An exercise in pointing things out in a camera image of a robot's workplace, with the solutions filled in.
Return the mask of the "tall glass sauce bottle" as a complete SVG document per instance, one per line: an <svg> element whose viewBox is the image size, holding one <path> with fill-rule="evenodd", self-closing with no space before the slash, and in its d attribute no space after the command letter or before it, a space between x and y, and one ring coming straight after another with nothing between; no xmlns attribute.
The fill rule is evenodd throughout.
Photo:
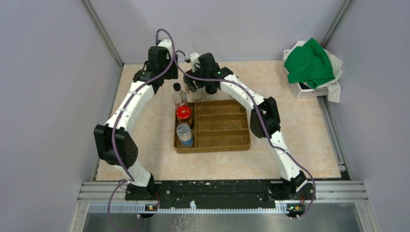
<svg viewBox="0 0 410 232"><path fill-rule="evenodd" d="M173 84L173 102L175 110L181 106L188 106L187 94L181 89L180 83Z"/></svg>

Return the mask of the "red lid sauce jar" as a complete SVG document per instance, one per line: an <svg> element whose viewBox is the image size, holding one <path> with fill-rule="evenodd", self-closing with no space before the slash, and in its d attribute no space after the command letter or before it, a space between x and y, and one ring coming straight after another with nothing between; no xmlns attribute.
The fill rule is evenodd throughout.
<svg viewBox="0 0 410 232"><path fill-rule="evenodd" d="M180 123L186 123L193 128L192 110L186 106L180 106L176 110L176 117Z"/></svg>

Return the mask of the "woven bamboo divided tray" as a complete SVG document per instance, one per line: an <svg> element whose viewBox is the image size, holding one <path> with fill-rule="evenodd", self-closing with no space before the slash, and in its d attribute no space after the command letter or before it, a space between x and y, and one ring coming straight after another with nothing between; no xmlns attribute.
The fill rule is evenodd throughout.
<svg viewBox="0 0 410 232"><path fill-rule="evenodd" d="M184 147L174 133L178 154L249 150L247 110L236 100L189 102L193 120L192 147Z"/></svg>

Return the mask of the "silver lid jar blue label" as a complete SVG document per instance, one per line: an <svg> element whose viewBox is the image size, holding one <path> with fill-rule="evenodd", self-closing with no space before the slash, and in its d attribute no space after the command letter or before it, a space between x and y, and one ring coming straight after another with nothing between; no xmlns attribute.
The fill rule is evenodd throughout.
<svg viewBox="0 0 410 232"><path fill-rule="evenodd" d="M190 148L193 146L193 136L191 133L191 128L188 124L179 124L176 128L176 134L183 147Z"/></svg>

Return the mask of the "white plastic basket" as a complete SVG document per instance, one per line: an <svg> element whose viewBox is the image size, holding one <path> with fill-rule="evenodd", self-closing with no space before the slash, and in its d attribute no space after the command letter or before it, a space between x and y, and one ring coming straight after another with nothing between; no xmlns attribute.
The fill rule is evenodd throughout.
<svg viewBox="0 0 410 232"><path fill-rule="evenodd" d="M310 88L303 83L292 83L291 88L296 98L320 97L328 94L328 89L324 88Z"/></svg>

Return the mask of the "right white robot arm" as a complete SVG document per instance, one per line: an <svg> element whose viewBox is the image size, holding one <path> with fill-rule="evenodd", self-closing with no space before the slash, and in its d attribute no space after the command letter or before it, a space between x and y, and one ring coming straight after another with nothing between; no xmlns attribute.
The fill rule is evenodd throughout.
<svg viewBox="0 0 410 232"><path fill-rule="evenodd" d="M278 105L273 97L263 97L246 86L227 67L220 67L211 53L184 56L191 65L185 76L194 80L197 87L208 87L222 91L233 97L250 113L249 127L258 138L265 138L277 155L283 192L289 199L297 199L303 193L307 178L301 167L290 155L284 141Z"/></svg>

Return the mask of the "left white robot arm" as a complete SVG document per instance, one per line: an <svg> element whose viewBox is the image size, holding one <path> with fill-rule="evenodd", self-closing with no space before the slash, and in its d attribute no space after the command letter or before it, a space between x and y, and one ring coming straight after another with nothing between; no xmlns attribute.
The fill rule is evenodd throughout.
<svg viewBox="0 0 410 232"><path fill-rule="evenodd" d="M138 148L131 130L149 100L163 85L164 80L177 79L176 57L171 45L160 43L148 50L148 60L133 77L130 90L114 114L94 129L99 159L118 167L136 186L144 200L155 194L153 177L137 160Z"/></svg>

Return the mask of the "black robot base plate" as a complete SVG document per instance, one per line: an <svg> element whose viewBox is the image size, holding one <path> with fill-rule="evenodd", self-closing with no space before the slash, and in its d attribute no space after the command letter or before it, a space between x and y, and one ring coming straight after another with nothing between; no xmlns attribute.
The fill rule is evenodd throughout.
<svg viewBox="0 0 410 232"><path fill-rule="evenodd" d="M273 209L279 201L307 203L313 197L313 184L307 183L298 193L286 190L282 181L256 180L193 180L156 181L147 188L130 185L127 201L153 201L160 209Z"/></svg>

